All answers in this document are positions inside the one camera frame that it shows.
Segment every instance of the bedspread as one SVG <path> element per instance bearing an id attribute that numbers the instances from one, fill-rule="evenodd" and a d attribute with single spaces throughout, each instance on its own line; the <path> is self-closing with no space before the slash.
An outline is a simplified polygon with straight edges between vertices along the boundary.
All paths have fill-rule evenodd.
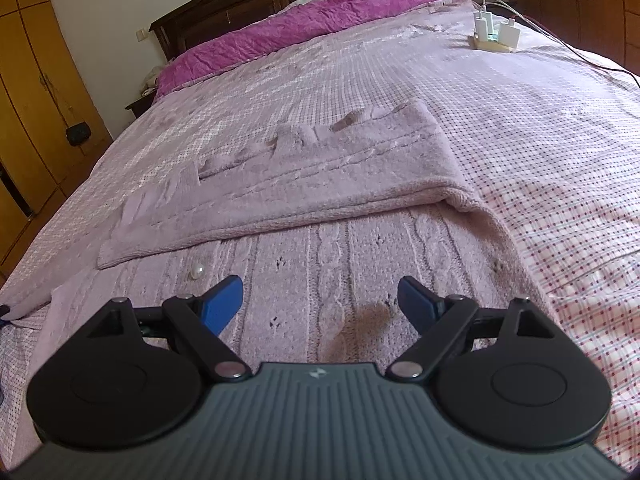
<path id="1" fill-rule="evenodd" d="M 0 301 L 16 294 L 127 196 L 164 179 L 175 166 L 194 159 L 204 163 L 212 155 L 273 138 L 282 123 L 331 124 L 358 108 L 391 108 L 419 98 L 442 126 L 468 184 L 508 227 L 552 305 L 554 321 L 609 380 L 613 406 L 597 445 L 626 468 L 635 466 L 640 450 L 640 91 L 628 76 L 595 71 L 528 30 L 517 54 L 474 51 L 467 41 L 471 12 L 469 2 L 449 2 L 366 23 L 168 95 L 118 138 L 43 229 L 0 291 Z M 441 253 L 426 250 L 429 214 L 408 210 L 389 218 L 322 224 L 297 234 L 300 238 L 282 231 L 210 242 L 214 245 L 178 251 L 162 261 L 152 260 L 158 256 L 134 260 L 114 267 L 119 274 L 113 296 L 129 296 L 141 306 L 158 303 L 180 290 L 200 293 L 228 273 L 245 276 L 249 269 L 248 299 L 223 339 L 251 365 L 293 355 L 353 358 L 347 350 L 354 345 L 357 358 L 384 365 L 390 356 L 381 353 L 380 340 L 407 342 L 406 335 L 398 339 L 398 277 L 414 274 L 429 285 L 434 269 L 445 261 Z M 364 222 L 366 229 L 359 232 L 370 235 L 350 239 L 350 222 Z M 299 259 L 285 262 L 279 248 L 294 239 L 305 240 Z M 394 256 L 390 246 L 406 250 Z M 336 247 L 350 250 L 341 253 Z M 196 282 L 188 277 L 194 260 L 207 267 Z M 464 257 L 454 260 L 463 265 Z M 131 284 L 139 272 L 156 272 L 164 285 L 153 291 L 136 288 Z M 364 272 L 378 285 L 363 289 Z M 272 281 L 282 284 L 282 293 L 261 296 L 261 289 L 278 290 L 265 285 Z M 447 283 L 446 277 L 438 282 L 449 289 L 438 292 L 468 291 L 465 283 Z M 40 329 L 67 319 L 71 306 L 56 302 L 56 295 L 63 289 L 68 293 L 74 283 L 54 291 L 50 306 L 0 332 L 6 397 L 0 406 L 0 444 L 9 464 L 28 452 L 16 443 L 16 434 L 29 425 L 22 390 L 31 353 L 36 345 L 62 343 Z M 284 304 L 288 294 L 303 305 Z M 90 297 L 90 290 L 78 290 L 75 308 Z M 300 319 L 310 330 L 322 330 L 340 317 L 336 305 L 345 304 L 356 308 L 346 315 L 343 330 L 325 333 L 321 348 L 308 348 L 293 337 L 300 332 L 291 327 Z M 368 317 L 373 328 L 353 333 L 350 316 Z M 251 324 L 268 331 L 269 344 L 256 346 L 244 338 Z M 38 364 L 31 363 L 30 374 Z"/>

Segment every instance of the wooden wardrobe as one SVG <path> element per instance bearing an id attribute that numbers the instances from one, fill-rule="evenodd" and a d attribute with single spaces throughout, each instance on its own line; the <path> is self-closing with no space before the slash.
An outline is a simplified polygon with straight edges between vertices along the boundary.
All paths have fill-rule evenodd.
<path id="1" fill-rule="evenodd" d="M 66 129 L 88 124 L 73 147 Z M 49 0 L 0 0 L 0 286 L 111 143 Z"/>
<path id="2" fill-rule="evenodd" d="M 640 0 L 513 0 L 562 40 L 640 74 Z"/>

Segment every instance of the black circular disc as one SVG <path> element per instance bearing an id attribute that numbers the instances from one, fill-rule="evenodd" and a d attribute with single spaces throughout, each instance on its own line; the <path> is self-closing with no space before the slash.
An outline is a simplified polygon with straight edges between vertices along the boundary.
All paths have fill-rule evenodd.
<path id="1" fill-rule="evenodd" d="M 527 341 L 496 343 L 442 367 L 434 390 L 444 413 L 463 431 L 506 449 L 593 439 L 609 411 L 606 379 L 579 349 L 518 339 Z"/>
<path id="2" fill-rule="evenodd" d="M 566 391 L 566 381 L 553 368 L 519 363 L 500 368 L 491 379 L 494 391 L 504 400 L 520 406 L 546 406 Z"/>
<path id="3" fill-rule="evenodd" d="M 27 404 L 40 436 L 67 447 L 116 449 L 184 420 L 200 397 L 196 367 L 144 343 L 123 347 L 59 352 L 36 373 Z"/>

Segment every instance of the wall socket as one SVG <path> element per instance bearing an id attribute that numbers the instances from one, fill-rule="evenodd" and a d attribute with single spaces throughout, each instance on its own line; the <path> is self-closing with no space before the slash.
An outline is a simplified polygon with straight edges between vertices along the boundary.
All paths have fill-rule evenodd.
<path id="1" fill-rule="evenodd" d="M 138 41 L 143 41 L 146 40 L 146 38 L 149 37 L 149 29 L 148 28 L 141 28 L 140 30 L 136 31 L 136 38 L 138 38 Z"/>

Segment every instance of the pearl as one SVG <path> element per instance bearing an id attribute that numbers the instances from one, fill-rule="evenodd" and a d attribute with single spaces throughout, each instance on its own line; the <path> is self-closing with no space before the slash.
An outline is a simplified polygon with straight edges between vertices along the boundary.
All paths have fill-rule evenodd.
<path id="1" fill-rule="evenodd" d="M 191 266 L 191 270 L 189 272 L 189 275 L 191 276 L 191 279 L 192 280 L 197 280 L 203 274 L 204 274 L 204 266 L 201 263 L 194 262 L 194 264 Z"/>

